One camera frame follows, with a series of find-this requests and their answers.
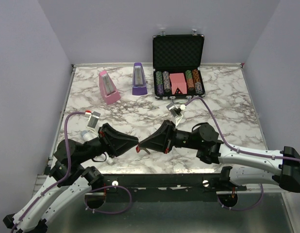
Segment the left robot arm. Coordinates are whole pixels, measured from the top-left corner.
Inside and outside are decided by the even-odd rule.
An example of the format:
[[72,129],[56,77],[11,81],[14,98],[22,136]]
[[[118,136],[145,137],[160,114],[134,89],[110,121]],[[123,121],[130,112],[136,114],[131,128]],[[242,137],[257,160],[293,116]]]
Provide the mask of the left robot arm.
[[104,176],[94,166],[84,168],[83,162],[102,154],[118,157],[137,144],[137,137],[116,131],[108,123],[99,128],[96,137],[84,143],[65,138],[58,144],[56,163],[42,187],[19,212],[3,219],[5,226],[16,233],[45,232],[50,217],[66,204],[104,187]]

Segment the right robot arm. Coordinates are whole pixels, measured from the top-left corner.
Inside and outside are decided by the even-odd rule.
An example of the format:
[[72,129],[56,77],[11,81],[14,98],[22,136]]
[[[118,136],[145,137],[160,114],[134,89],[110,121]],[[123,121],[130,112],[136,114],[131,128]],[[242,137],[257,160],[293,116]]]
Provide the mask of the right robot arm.
[[167,154],[173,147],[196,150],[196,157],[206,164],[232,165],[229,173],[218,178],[223,190],[234,185],[268,183],[300,193],[300,155],[293,147],[285,146],[283,150],[240,147],[220,140],[219,133],[209,123],[201,123],[187,132],[164,120],[155,133],[138,144],[136,151],[150,149]]

